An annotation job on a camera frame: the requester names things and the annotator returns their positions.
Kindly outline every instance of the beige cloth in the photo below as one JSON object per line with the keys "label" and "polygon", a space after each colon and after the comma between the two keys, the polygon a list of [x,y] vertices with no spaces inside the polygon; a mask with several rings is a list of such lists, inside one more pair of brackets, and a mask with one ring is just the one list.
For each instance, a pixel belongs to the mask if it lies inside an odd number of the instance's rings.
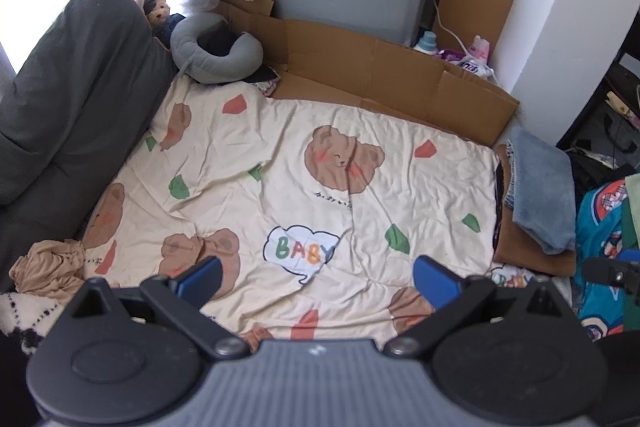
{"label": "beige cloth", "polygon": [[84,247],[79,241],[40,241],[9,270],[19,293],[49,297],[67,304],[84,280]]}

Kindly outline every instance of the dark gray pillow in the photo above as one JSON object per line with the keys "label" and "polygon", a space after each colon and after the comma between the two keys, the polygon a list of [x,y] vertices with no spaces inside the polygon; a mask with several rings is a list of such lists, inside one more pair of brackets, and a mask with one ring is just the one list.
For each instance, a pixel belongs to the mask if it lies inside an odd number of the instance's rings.
{"label": "dark gray pillow", "polygon": [[73,237],[176,73],[133,0],[71,0],[0,94],[0,291],[36,241]]}

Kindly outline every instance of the gray cushion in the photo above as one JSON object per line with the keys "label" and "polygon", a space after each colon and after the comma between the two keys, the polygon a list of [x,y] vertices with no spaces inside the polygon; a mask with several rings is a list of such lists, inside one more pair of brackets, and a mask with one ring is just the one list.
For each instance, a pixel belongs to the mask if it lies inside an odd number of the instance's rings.
{"label": "gray cushion", "polygon": [[254,36],[243,33],[228,55],[212,55],[198,44],[205,33],[226,26],[216,13],[197,13],[177,23],[171,34],[171,52],[181,71],[201,84],[225,84],[242,80],[262,65],[262,45]]}
{"label": "gray cushion", "polygon": [[133,0],[71,0],[0,87],[0,291],[34,242],[74,237],[175,72]]}

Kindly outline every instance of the brown bear print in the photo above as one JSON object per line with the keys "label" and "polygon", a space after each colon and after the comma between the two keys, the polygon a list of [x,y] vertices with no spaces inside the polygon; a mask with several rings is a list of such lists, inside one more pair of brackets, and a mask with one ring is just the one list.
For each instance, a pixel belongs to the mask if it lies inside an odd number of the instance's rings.
{"label": "brown bear print", "polygon": [[82,244],[89,248],[101,247],[115,235],[122,220],[124,185],[113,183],[107,187],[98,209],[84,234]]}
{"label": "brown bear print", "polygon": [[240,335],[247,344],[251,347],[251,352],[255,353],[262,341],[268,341],[273,338],[273,335],[267,328],[263,328],[260,324],[254,324],[249,331],[244,335]]}
{"label": "brown bear print", "polygon": [[239,248],[238,236],[229,229],[218,230],[204,238],[175,233],[162,244],[158,273],[177,277],[203,259],[216,256],[222,263],[222,284],[211,299],[219,299],[233,289],[240,275]]}
{"label": "brown bear print", "polygon": [[160,142],[160,150],[171,149],[181,139],[184,131],[191,123],[191,109],[184,103],[175,103],[166,128],[166,136]]}
{"label": "brown bear print", "polygon": [[324,187],[360,194],[385,160],[377,145],[360,143],[330,125],[318,127],[305,150],[306,169]]}
{"label": "brown bear print", "polygon": [[398,335],[433,315],[435,308],[413,287],[399,289],[389,304],[389,313]]}

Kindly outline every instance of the light blue cloth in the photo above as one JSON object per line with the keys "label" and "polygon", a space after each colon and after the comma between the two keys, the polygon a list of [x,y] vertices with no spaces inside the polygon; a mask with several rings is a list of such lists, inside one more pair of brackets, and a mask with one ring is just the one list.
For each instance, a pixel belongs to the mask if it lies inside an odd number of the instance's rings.
{"label": "light blue cloth", "polygon": [[507,142],[513,222],[548,255],[575,249],[574,178],[569,156],[522,127]]}

